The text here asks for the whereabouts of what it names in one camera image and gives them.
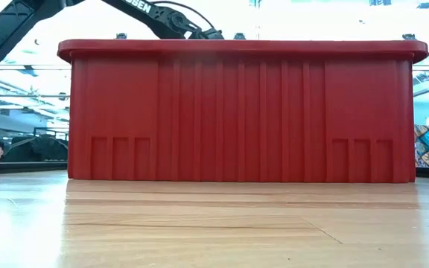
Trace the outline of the black bag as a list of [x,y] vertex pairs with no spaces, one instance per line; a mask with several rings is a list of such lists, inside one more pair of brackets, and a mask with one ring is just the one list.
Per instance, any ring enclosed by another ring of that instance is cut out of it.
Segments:
[[3,162],[66,162],[68,145],[51,135],[22,136],[12,139]]

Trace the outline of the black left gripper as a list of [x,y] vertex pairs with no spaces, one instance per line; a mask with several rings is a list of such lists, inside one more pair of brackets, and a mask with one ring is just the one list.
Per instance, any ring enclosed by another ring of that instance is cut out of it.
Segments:
[[196,30],[190,35],[190,39],[224,39],[222,31],[210,28],[206,31]]

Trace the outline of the red plastic bin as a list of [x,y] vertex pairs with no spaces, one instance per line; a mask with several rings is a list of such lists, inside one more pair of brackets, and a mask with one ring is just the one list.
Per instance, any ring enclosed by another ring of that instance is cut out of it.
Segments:
[[415,179],[421,41],[70,39],[69,177]]

